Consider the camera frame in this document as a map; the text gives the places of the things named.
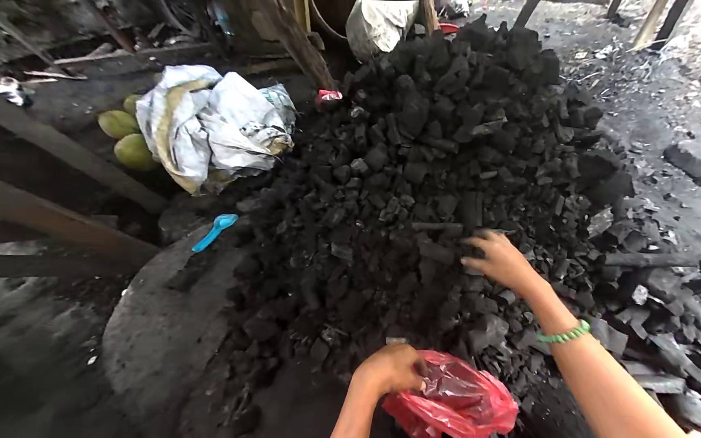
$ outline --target ground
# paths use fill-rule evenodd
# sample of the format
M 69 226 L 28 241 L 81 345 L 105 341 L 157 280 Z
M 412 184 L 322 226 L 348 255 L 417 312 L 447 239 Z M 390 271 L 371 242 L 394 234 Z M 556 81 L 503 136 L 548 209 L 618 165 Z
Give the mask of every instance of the ground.
M 693 5 L 684 19 L 680 31 L 685 36 L 665 49 L 664 56 L 628 52 L 648 4 L 621 5 L 620 14 L 632 22 L 625 28 L 603 17 L 603 5 L 541 2 L 528 26 L 540 32 L 546 47 L 559 53 L 562 74 L 578 78 L 589 89 L 606 112 L 604 123 L 634 150 L 638 192 L 660 209 L 660 220 L 675 229 L 683 248 L 701 254 L 701 187 L 662 159 L 663 150 L 674 142 L 689 136 L 701 142 L 701 3 Z M 495 26 L 502 20 L 510 24 L 522 5 L 523 0 L 475 2 L 472 17 L 487 13 Z M 145 90 L 152 81 L 150 72 L 138 72 L 117 81 L 60 83 L 37 91 L 34 115 L 109 154 L 112 145 L 95 136 L 92 113 Z M 87 107 L 92 111 L 86 113 Z M 98 356 L 111 304 L 123 287 L 100 305 L 83 297 L 58 297 L 52 291 L 61 288 L 45 287 L 44 282 L 0 280 L 0 436 L 65 436 L 68 429 L 88 436 L 136 436 L 136 427 L 111 397 L 99 368 L 101 360 L 91 361 Z M 304 435 L 299 428 L 307 428 L 306 434 L 326 436 L 323 431 L 333 423 L 342 386 L 305 374 L 297 365 L 281 373 L 273 386 L 280 403 L 265 407 L 262 432 Z M 307 380 L 305 376 L 319 382 L 319 388 L 313 384 L 294 388 L 295 381 Z M 209 386 L 202 385 L 209 383 L 200 380 L 195 397 L 207 393 Z M 294 409 L 304 400 L 327 401 L 320 403 L 326 409 L 319 415 L 322 421 L 313 423 L 304 416 L 312 412 L 313 404 Z M 217 420 L 211 414 L 208 418 L 201 404 L 184 417 L 197 419 L 197 424 L 200 419 Z M 184 428 L 181 432 L 191 435 Z

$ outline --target red plastic bag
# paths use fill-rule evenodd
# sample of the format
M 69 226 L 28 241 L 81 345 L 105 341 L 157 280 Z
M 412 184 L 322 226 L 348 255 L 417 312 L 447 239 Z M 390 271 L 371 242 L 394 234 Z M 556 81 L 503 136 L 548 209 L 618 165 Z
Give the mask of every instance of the red plastic bag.
M 484 438 L 509 433 L 518 404 L 499 380 L 450 354 L 420 350 L 428 366 L 426 391 L 392 393 L 383 409 L 411 438 Z

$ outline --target human hand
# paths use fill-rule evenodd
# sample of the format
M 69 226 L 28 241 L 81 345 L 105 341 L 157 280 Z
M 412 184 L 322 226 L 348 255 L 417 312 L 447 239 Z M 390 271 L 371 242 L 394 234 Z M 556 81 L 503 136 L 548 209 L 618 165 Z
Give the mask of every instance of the human hand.
M 465 242 L 482 249 L 486 256 L 483 259 L 462 257 L 461 264 L 488 275 L 519 294 L 537 290 L 538 284 L 545 281 L 504 234 L 483 230 L 481 237 L 470 237 Z
M 351 385 L 356 383 L 375 392 L 380 398 L 395 391 L 426 389 L 421 376 L 426 375 L 426 362 L 412 346 L 391 344 L 369 356 L 353 375 Z

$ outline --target jade bracelet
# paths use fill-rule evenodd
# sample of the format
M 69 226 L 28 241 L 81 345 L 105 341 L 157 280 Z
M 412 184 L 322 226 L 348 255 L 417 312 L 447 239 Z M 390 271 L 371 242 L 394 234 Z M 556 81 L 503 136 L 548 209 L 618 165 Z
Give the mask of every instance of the jade bracelet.
M 578 327 L 568 331 L 567 333 L 551 334 L 550 336 L 545 336 L 542 332 L 538 332 L 538 341 L 547 344 L 563 344 L 570 339 L 575 339 L 576 337 L 582 336 L 586 333 L 591 332 L 591 325 L 584 320 L 580 320 Z

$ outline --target plastic bag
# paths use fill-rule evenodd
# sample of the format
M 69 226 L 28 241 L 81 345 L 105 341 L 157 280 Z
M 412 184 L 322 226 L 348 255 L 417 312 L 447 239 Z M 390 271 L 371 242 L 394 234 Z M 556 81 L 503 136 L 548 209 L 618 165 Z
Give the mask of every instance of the plastic bag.
M 403 391 L 385 398 L 383 409 L 411 438 L 484 438 L 509 433 L 518 404 L 499 380 L 450 354 L 421 350 L 426 391 Z

